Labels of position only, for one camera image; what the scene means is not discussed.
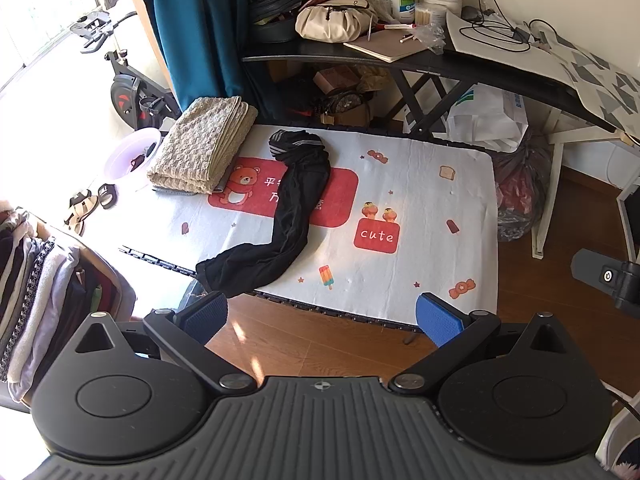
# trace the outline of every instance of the plastic bag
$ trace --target plastic bag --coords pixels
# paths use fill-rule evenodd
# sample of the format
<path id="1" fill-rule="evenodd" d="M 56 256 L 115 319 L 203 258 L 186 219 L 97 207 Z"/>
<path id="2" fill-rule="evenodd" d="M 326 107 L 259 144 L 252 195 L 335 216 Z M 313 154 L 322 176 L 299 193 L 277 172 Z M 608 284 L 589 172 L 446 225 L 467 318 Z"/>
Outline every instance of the plastic bag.
<path id="1" fill-rule="evenodd" d="M 393 82 L 391 72 L 381 66 L 356 65 L 354 68 L 360 75 L 360 82 L 356 90 L 361 94 L 382 90 Z"/>
<path id="2" fill-rule="evenodd" d="M 543 136 L 530 132 L 513 153 L 490 153 L 498 200 L 498 241 L 517 240 L 542 217 L 551 157 Z"/>
<path id="3" fill-rule="evenodd" d="M 450 140 L 496 152 L 514 152 L 527 130 L 521 95 L 473 85 L 449 110 L 445 126 Z"/>
<path id="4" fill-rule="evenodd" d="M 376 14 L 380 20 L 387 23 L 400 23 L 396 20 L 392 15 L 388 8 L 388 0 L 367 0 L 369 5 L 373 10 L 376 11 Z"/>
<path id="5" fill-rule="evenodd" d="M 444 51 L 444 30 L 436 23 L 429 25 L 418 25 L 412 29 L 414 38 L 425 43 L 429 50 L 440 56 Z"/>

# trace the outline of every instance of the screw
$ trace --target screw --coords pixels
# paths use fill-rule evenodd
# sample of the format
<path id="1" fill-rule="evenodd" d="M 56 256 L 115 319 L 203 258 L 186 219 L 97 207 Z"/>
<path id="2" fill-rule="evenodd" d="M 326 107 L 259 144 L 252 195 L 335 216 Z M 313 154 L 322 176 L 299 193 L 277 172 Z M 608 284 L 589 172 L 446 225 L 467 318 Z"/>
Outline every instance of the screw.
<path id="1" fill-rule="evenodd" d="M 317 383 L 314 384 L 314 388 L 316 390 L 321 390 L 321 391 L 324 391 L 330 387 L 331 387 L 331 383 L 328 383 L 327 381 L 318 381 Z"/>
<path id="2" fill-rule="evenodd" d="M 403 390 L 417 390 L 424 386 L 424 377 L 418 374 L 401 374 L 394 379 L 394 384 Z"/>
<path id="3" fill-rule="evenodd" d="M 220 386 L 229 390 L 242 390 L 252 383 L 253 379 L 247 374 L 227 374 L 220 377 Z"/>

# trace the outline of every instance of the beige towel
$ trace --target beige towel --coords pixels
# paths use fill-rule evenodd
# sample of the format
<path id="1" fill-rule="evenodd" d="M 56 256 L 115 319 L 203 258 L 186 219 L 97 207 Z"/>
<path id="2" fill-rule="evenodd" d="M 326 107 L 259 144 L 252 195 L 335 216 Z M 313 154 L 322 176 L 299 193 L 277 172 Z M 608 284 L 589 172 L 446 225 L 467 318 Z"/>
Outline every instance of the beige towel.
<path id="1" fill-rule="evenodd" d="M 147 176 L 156 186 L 212 193 L 258 115 L 239 97 L 201 97 L 175 121 Z"/>

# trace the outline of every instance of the teal curtain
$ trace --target teal curtain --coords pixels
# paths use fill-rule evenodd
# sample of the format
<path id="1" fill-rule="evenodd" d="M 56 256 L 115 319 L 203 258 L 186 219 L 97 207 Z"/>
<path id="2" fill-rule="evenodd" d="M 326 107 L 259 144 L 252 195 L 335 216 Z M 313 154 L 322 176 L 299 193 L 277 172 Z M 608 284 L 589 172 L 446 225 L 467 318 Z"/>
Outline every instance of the teal curtain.
<path id="1" fill-rule="evenodd" d="M 282 117 L 264 63 L 242 63 L 247 0 L 144 0 L 180 108 L 198 97 L 235 95 L 265 118 Z"/>

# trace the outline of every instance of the stationary bike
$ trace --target stationary bike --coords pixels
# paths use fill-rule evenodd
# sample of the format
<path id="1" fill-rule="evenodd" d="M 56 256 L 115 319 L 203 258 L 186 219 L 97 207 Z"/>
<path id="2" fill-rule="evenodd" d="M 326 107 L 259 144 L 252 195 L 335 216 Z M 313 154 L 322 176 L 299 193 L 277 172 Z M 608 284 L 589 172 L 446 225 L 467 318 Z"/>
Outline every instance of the stationary bike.
<path id="1" fill-rule="evenodd" d="M 80 52 L 92 54 L 100 50 L 113 31 L 136 14 L 135 11 L 129 12 L 115 23 L 104 10 L 95 10 L 82 16 L 71 25 L 72 33 L 87 40 Z M 104 59 L 111 62 L 115 73 L 111 85 L 111 103 L 122 120 L 134 130 L 159 128 L 165 117 L 180 117 L 180 107 L 173 93 L 130 67 L 125 49 L 119 50 L 116 43 L 116 50 L 107 52 Z"/>

